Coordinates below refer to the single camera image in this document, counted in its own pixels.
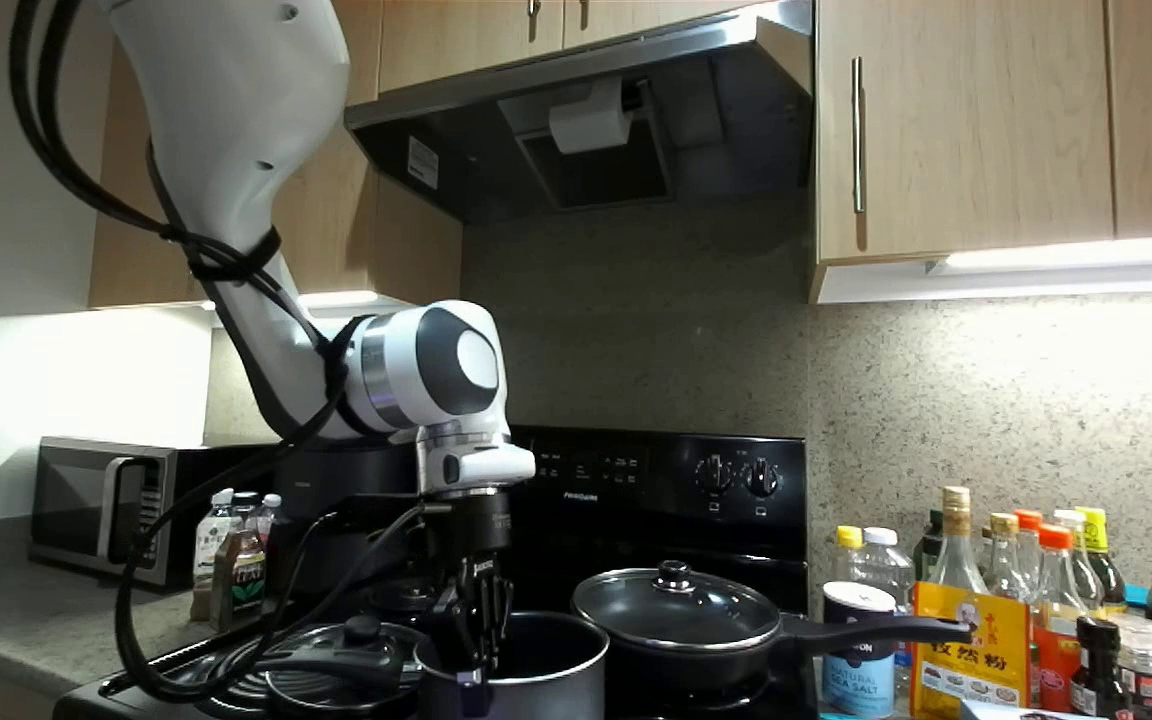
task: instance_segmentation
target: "pan handle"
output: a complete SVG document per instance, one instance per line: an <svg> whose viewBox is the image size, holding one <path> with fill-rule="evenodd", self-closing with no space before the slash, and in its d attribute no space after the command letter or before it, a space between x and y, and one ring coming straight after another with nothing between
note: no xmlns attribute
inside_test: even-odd
<svg viewBox="0 0 1152 720"><path fill-rule="evenodd" d="M810 615L783 615L775 631L775 651L822 655L881 640L952 644L971 640L971 624L940 615L871 615L863 624L822 624Z"/></svg>

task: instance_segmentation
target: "microwave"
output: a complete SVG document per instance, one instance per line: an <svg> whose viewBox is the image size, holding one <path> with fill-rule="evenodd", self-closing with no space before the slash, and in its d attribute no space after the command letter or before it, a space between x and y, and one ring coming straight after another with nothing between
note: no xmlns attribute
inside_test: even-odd
<svg viewBox="0 0 1152 720"><path fill-rule="evenodd" d="M160 520L184 493L215 474L267 453L271 446L174 448L174 446L114 446L46 436L37 456L33 535L29 557L121 576L136 535ZM164 526L136 569L144 589L193 584L193 535L208 500Z"/></svg>

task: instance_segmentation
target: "red bottle cap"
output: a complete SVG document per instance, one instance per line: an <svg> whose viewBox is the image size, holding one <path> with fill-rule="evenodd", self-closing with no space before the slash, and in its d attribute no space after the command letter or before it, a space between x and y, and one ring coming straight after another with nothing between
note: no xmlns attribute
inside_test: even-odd
<svg viewBox="0 0 1152 720"><path fill-rule="evenodd" d="M1044 511L1019 509L1019 511L1018 511L1018 526L1019 526L1024 532L1035 532L1035 528L1044 528Z"/></svg>
<svg viewBox="0 0 1152 720"><path fill-rule="evenodd" d="M1051 553L1070 553L1071 549L1071 532L1061 528L1061 526L1044 526L1041 528L1041 544L1051 549Z"/></svg>

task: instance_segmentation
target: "bottle cap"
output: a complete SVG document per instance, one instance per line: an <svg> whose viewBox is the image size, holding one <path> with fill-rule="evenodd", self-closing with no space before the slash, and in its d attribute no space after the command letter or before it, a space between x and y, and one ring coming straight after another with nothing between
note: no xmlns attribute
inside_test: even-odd
<svg viewBox="0 0 1152 720"><path fill-rule="evenodd" d="M1024 532L1035 532L1035 528L1044 528L1044 511L1018 509L1018 526L1019 526Z"/></svg>
<svg viewBox="0 0 1152 720"><path fill-rule="evenodd" d="M988 535L1012 542L1018 535L1018 511L994 511L988 517Z"/></svg>
<svg viewBox="0 0 1152 720"><path fill-rule="evenodd" d="M1080 511L1086 511L1086 544L1090 544L1090 553L1110 553L1104 509L1080 509Z"/></svg>
<svg viewBox="0 0 1152 720"><path fill-rule="evenodd" d="M1041 544L1051 549L1051 553L1070 553L1071 549L1071 535L1065 526L1044 526L1041 528Z"/></svg>
<svg viewBox="0 0 1152 720"><path fill-rule="evenodd" d="M870 549L898 549L898 532L891 528L863 528L863 544Z"/></svg>
<svg viewBox="0 0 1152 720"><path fill-rule="evenodd" d="M1096 619L1096 615L1080 615L1080 644L1118 651L1122 648L1122 624Z"/></svg>
<svg viewBox="0 0 1152 720"><path fill-rule="evenodd" d="M1051 517L1055 517L1055 526L1065 526L1065 528L1071 528L1071 532L1086 532L1086 520L1090 520L1090 517L1076 511L1076 509L1055 509Z"/></svg>
<svg viewBox="0 0 1152 720"><path fill-rule="evenodd" d="M214 493L214 511L226 511L233 505L233 488Z"/></svg>
<svg viewBox="0 0 1152 720"><path fill-rule="evenodd" d="M945 485L945 488L940 488L940 509L945 509L945 511L971 511L971 488L965 488L965 485Z"/></svg>
<svg viewBox="0 0 1152 720"><path fill-rule="evenodd" d="M839 528L833 532L833 542L838 542L838 549L850 549L850 553L863 549L863 535L862 535L858 526L839 526Z"/></svg>

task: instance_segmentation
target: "lid handle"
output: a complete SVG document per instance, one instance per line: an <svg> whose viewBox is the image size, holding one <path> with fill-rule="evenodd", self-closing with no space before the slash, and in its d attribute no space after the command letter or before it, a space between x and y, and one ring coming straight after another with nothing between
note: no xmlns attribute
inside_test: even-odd
<svg viewBox="0 0 1152 720"><path fill-rule="evenodd" d="M685 562L658 565L654 589L666 597L696 597L692 569Z"/></svg>

